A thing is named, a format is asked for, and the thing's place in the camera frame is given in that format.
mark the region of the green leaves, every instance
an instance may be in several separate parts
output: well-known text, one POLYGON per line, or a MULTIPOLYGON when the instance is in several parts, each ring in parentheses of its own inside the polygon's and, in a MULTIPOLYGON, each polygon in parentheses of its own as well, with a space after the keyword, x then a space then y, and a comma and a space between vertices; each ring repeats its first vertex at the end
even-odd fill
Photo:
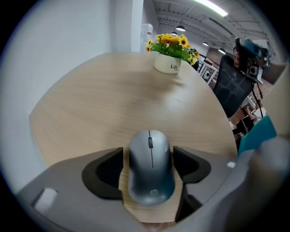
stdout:
POLYGON ((159 52, 166 56, 180 58, 182 60, 188 60, 192 51, 188 48, 183 48, 178 43, 164 44, 161 42, 161 38, 158 39, 158 43, 152 43, 151 51, 159 52))

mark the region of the mouse scroll wheel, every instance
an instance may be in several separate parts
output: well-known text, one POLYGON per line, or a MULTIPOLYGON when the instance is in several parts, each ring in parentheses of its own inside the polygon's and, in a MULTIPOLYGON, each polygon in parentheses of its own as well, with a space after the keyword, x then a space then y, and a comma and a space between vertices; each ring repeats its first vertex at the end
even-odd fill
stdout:
POLYGON ((148 143, 149 143, 149 148, 153 148, 153 142, 152 142, 151 137, 148 138, 148 143))

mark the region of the mouse logo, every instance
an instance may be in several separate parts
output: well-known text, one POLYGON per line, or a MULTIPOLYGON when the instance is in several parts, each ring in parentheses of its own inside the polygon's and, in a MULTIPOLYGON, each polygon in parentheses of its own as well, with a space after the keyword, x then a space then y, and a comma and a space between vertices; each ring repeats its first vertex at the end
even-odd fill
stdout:
POLYGON ((150 191, 150 195, 151 196, 156 196, 158 194, 158 190, 157 189, 153 189, 150 191))

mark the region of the desk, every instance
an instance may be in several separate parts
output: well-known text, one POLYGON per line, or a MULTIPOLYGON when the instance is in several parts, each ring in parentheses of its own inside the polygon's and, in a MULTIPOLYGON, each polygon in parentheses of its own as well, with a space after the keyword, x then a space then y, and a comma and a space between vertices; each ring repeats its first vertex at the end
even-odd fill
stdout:
POLYGON ((187 63, 178 75, 153 68, 156 55, 110 53, 70 71, 41 98, 31 131, 47 165, 98 150, 124 147, 119 189, 124 206, 141 222, 172 222, 182 182, 165 203, 144 207, 128 194, 128 144, 141 130, 163 132, 170 147, 236 156, 227 116, 214 93, 187 63))

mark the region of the computer mouse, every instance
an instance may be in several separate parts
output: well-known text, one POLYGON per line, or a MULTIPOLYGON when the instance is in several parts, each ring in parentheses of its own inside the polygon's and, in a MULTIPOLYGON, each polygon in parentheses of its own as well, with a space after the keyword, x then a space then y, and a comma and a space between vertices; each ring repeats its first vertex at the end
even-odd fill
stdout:
POLYGON ((135 134, 129 144, 129 184, 131 198, 141 205, 167 201, 175 189, 169 142, 157 130, 135 134))

